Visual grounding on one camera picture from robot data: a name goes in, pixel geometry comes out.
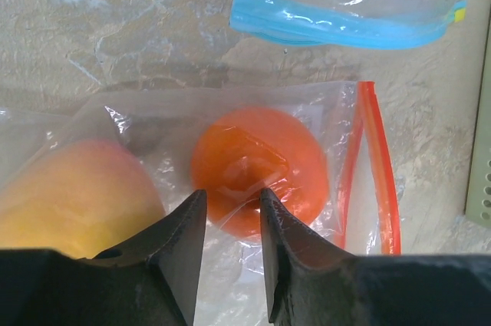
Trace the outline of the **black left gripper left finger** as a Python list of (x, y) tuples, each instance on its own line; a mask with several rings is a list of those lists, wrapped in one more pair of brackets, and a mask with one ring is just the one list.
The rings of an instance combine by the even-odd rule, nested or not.
[(3, 325), (191, 325), (206, 192), (93, 259), (50, 249), (1, 252)]

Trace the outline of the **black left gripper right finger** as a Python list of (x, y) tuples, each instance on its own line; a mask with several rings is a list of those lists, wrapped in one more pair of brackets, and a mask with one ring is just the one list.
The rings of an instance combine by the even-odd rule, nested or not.
[(487, 255), (356, 256), (260, 196), (268, 319), (275, 325), (488, 325)]

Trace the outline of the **fake yellow orange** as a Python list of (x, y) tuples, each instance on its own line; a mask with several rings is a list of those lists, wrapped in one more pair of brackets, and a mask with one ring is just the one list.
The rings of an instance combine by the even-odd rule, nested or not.
[(1, 247), (93, 258), (166, 215), (140, 161), (109, 140), (82, 140), (33, 162), (1, 191)]

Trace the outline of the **clear bag red zipper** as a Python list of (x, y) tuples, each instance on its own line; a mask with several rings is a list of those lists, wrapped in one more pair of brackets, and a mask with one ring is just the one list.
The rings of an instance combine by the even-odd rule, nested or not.
[(1, 112), (1, 323), (260, 323), (260, 195), (340, 250), (400, 253), (374, 84), (102, 93)]

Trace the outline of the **fake orange persimmon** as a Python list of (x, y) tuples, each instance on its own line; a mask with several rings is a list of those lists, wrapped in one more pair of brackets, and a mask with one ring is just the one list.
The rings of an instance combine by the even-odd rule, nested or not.
[(194, 189), (208, 196), (208, 218), (238, 239), (260, 240), (260, 192), (269, 188), (309, 225), (329, 200), (328, 159), (296, 117), (269, 107), (244, 107), (215, 121), (191, 158)]

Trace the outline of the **clear bag blue zipper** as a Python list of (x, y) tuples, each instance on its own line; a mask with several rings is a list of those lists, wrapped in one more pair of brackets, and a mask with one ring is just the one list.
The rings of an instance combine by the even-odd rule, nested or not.
[(465, 0), (233, 0), (231, 28), (279, 44), (417, 48), (442, 37)]

